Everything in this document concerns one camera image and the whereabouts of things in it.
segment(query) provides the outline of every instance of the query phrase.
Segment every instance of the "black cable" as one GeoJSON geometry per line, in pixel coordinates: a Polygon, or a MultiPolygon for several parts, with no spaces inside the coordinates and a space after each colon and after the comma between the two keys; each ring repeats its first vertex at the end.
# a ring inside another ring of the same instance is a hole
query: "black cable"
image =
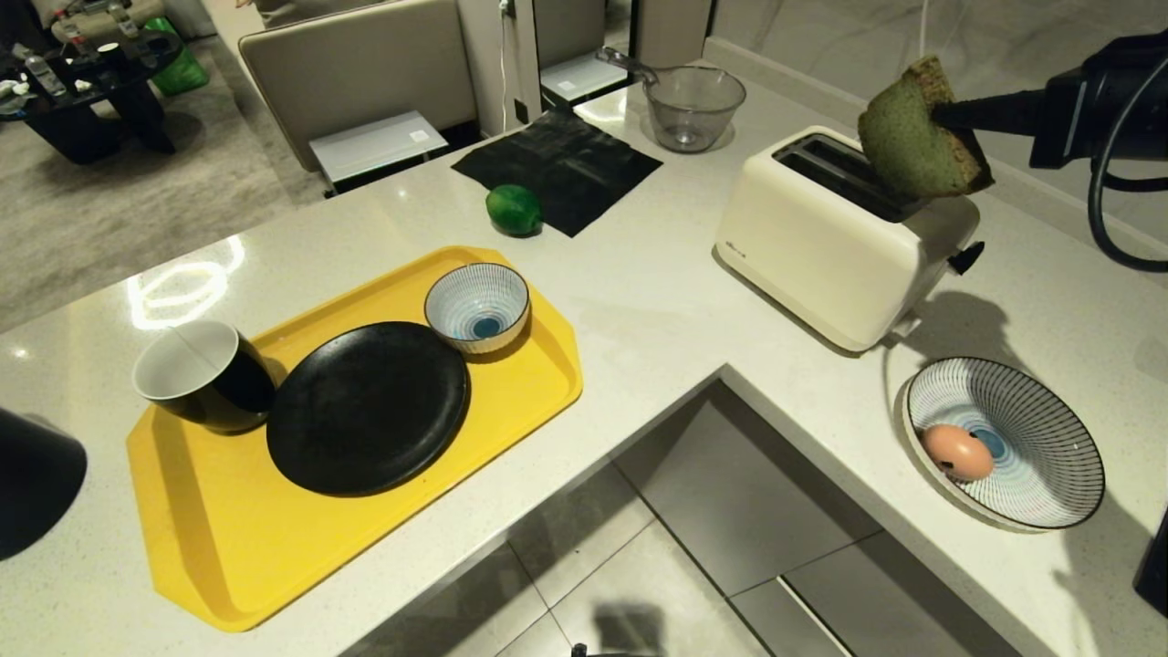
{"type": "Polygon", "coordinates": [[[1168,192],[1168,178],[1121,178],[1107,172],[1103,174],[1103,185],[1117,192],[1146,194],[1148,192],[1168,192]]]}
{"type": "Polygon", "coordinates": [[[1104,143],[1103,151],[1097,153],[1091,158],[1091,185],[1087,187],[1087,221],[1091,224],[1091,236],[1094,237],[1096,244],[1099,245],[1099,250],[1107,255],[1111,260],[1139,271],[1153,271],[1153,272],[1168,272],[1168,261],[1162,260],[1147,260],[1133,256],[1132,254],[1120,249],[1111,240],[1111,235],[1107,234],[1107,226],[1103,220],[1103,181],[1104,177],[1107,174],[1107,165],[1111,164],[1111,153],[1115,150],[1115,140],[1119,138],[1119,131],[1124,127],[1124,122],[1127,120],[1128,115],[1132,113],[1132,108],[1140,99],[1140,96],[1152,85],[1152,81],[1156,78],[1157,75],[1163,72],[1168,68],[1168,56],[1160,60],[1160,63],[1152,69],[1148,77],[1145,78],[1143,84],[1132,94],[1128,98],[1127,104],[1124,109],[1119,111],[1115,117],[1115,123],[1111,126],[1111,132],[1107,133],[1107,140],[1104,143]]]}

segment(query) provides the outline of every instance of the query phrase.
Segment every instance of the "gray rug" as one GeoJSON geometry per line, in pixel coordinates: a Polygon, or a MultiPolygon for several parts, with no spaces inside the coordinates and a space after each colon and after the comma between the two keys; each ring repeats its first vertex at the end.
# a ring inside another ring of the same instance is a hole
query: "gray rug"
{"type": "Polygon", "coordinates": [[[0,332],[321,200],[237,60],[217,37],[190,48],[211,81],[161,101],[174,155],[130,139],[77,166],[0,124],[0,332]]]}

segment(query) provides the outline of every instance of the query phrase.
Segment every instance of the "toaster lever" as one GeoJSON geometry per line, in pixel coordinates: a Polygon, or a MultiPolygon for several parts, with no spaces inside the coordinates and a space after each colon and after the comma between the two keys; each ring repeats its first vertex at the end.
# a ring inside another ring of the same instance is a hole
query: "toaster lever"
{"type": "Polygon", "coordinates": [[[965,272],[969,271],[969,268],[973,267],[973,263],[978,262],[978,258],[981,257],[981,251],[985,250],[985,242],[974,242],[961,250],[961,253],[948,258],[950,267],[953,268],[953,271],[955,271],[958,276],[964,276],[965,272]]]}

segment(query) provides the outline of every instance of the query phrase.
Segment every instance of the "black plate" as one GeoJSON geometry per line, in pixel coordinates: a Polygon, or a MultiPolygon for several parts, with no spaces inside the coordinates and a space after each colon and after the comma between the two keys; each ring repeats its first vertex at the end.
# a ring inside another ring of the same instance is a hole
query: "black plate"
{"type": "Polygon", "coordinates": [[[317,347],[276,392],[267,450],[292,483],[373,495],[433,463],[471,403],[466,362],[430,327],[385,321],[317,347]]]}

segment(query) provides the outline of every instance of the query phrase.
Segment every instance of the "blue and white bowl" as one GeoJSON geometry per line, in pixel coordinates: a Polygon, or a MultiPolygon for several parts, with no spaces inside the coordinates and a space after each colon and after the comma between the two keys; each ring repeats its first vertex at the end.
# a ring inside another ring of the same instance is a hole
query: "blue and white bowl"
{"type": "Polygon", "coordinates": [[[1013,367],[947,358],[909,380],[902,416],[916,456],[954,502],[1022,531],[1083,523],[1103,502],[1103,461],[1091,434],[1055,393],[1013,367]],[[938,469],[917,440],[936,424],[979,438],[994,471],[976,482],[938,469]]]}
{"type": "Polygon", "coordinates": [[[501,350],[523,332],[531,295],[515,270],[480,262],[438,279],[426,295],[426,323],[463,353],[501,350]]]}

